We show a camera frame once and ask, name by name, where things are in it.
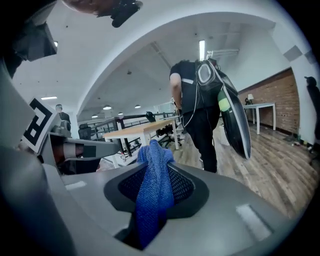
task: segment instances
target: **blue cloth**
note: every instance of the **blue cloth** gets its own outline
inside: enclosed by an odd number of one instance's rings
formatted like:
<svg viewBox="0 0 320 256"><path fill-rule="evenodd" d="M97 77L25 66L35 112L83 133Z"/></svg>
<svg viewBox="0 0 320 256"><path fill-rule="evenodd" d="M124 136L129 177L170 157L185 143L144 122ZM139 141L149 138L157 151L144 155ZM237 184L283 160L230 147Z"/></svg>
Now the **blue cloth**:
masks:
<svg viewBox="0 0 320 256"><path fill-rule="evenodd" d="M166 222L166 209L174 205L174 195L168 173L168 162L174 162L169 149L163 149L153 139L150 146L140 148L137 162L148 162L144 179L135 201L135 216L139 241L144 249Z"/></svg>

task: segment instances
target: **person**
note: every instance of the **person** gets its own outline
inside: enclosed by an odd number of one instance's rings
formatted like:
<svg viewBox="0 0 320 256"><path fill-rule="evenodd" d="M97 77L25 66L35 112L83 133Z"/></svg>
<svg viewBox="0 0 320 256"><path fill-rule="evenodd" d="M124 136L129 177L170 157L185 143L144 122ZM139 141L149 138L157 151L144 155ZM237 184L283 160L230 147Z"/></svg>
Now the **person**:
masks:
<svg viewBox="0 0 320 256"><path fill-rule="evenodd" d="M171 93L176 107L182 113L183 126L201 154L204 170L216 173L217 156L213 145L213 130L220 116L218 99L202 95L197 90L195 80L195 62L182 60L171 68Z"/></svg>
<svg viewBox="0 0 320 256"><path fill-rule="evenodd" d="M317 87L317 81L312 76L305 76L306 79L306 89L309 92L311 101L313 103L313 106L315 108L316 112L316 124L315 124L315 130L314 135L317 140L320 140L320 91Z"/></svg>
<svg viewBox="0 0 320 256"><path fill-rule="evenodd" d="M57 111L59 113L59 116L60 116L62 121L66 120L71 124L70 117L69 117L69 115L67 113L62 111L62 105L61 104L58 104L58 105L55 106L55 111Z"/></svg>

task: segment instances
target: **white wall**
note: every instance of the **white wall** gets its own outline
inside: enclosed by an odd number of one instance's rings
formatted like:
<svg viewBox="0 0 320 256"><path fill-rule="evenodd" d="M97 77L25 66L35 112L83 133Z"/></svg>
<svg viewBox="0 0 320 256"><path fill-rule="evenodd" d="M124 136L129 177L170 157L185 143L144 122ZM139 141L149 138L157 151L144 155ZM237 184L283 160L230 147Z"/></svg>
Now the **white wall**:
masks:
<svg viewBox="0 0 320 256"><path fill-rule="evenodd" d="M71 137L73 139L79 139L77 115L74 112L67 112L67 114L71 122Z"/></svg>
<svg viewBox="0 0 320 256"><path fill-rule="evenodd" d="M239 49L237 58L225 70L238 91L290 67L267 30L244 26Z"/></svg>

